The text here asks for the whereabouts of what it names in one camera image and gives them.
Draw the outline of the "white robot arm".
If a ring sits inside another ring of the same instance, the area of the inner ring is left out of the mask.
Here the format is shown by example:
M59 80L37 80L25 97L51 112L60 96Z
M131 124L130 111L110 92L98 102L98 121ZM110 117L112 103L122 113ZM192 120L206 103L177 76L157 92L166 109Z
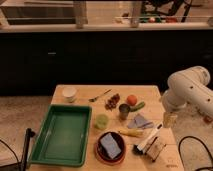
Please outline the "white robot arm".
M175 111L183 109L187 103L195 105L202 113L213 118L213 90L209 71L202 66L194 66L177 71L168 77L168 89L161 97L165 109L163 126L170 128L177 116Z

